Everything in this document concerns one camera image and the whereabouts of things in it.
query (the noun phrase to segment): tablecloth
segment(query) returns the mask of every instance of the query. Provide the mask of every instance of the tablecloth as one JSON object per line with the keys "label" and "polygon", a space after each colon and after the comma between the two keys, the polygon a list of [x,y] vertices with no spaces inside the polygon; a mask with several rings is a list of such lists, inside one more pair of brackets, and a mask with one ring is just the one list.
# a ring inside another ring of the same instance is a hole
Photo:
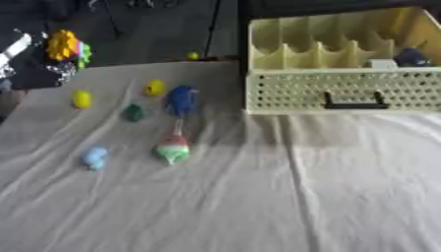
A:
{"label": "tablecloth", "polygon": [[[200,92],[169,166],[173,128],[152,78]],[[74,109],[74,90],[94,96]],[[235,63],[91,68],[32,91],[0,127],[0,251],[440,251],[441,117],[250,116]],[[147,118],[121,117],[130,103]],[[89,171],[81,155],[110,150]]]}

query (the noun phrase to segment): small yellow ball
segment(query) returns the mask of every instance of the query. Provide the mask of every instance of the small yellow ball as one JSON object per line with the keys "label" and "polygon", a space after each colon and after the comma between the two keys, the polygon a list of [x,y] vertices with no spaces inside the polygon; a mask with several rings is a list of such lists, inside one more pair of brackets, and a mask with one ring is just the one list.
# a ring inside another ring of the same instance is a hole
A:
{"label": "small yellow ball", "polygon": [[145,88],[146,95],[163,95],[165,93],[165,82],[160,79],[152,79]]}
{"label": "small yellow ball", "polygon": [[92,95],[87,91],[75,91],[73,97],[74,106],[80,109],[86,109],[92,105]]}
{"label": "small yellow ball", "polygon": [[199,53],[197,53],[196,51],[192,51],[187,53],[187,58],[189,60],[198,60],[200,57],[199,57]]}

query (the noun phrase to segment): tripod leg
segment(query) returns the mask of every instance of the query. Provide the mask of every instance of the tripod leg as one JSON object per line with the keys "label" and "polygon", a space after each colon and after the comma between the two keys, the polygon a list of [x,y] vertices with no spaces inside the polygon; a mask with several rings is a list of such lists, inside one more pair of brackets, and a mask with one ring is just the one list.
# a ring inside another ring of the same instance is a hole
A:
{"label": "tripod leg", "polygon": [[119,29],[119,27],[116,25],[115,20],[113,19],[113,15],[110,11],[110,5],[109,5],[108,1],[102,0],[102,2],[104,3],[105,12],[107,13],[107,16],[110,20],[110,23],[112,24],[113,32],[115,33],[115,36],[118,37],[119,35],[122,34],[122,30]]}

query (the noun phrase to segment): basket handle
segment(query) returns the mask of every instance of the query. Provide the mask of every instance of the basket handle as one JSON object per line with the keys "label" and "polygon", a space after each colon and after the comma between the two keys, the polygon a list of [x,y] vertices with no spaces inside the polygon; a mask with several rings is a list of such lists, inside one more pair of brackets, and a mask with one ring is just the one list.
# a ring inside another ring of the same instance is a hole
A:
{"label": "basket handle", "polygon": [[334,103],[332,94],[329,92],[323,93],[325,97],[325,104],[323,107],[326,109],[388,109],[389,104],[384,102],[383,95],[376,91],[373,94],[375,103]]}

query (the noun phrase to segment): yellow plastic crate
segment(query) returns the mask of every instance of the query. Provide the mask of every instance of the yellow plastic crate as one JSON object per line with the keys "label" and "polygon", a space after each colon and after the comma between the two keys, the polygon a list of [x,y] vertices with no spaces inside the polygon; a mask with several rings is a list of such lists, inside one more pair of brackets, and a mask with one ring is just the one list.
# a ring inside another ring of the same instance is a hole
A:
{"label": "yellow plastic crate", "polygon": [[248,35],[249,113],[441,110],[441,68],[367,64],[417,47],[441,65],[441,28],[422,9],[255,20]]}

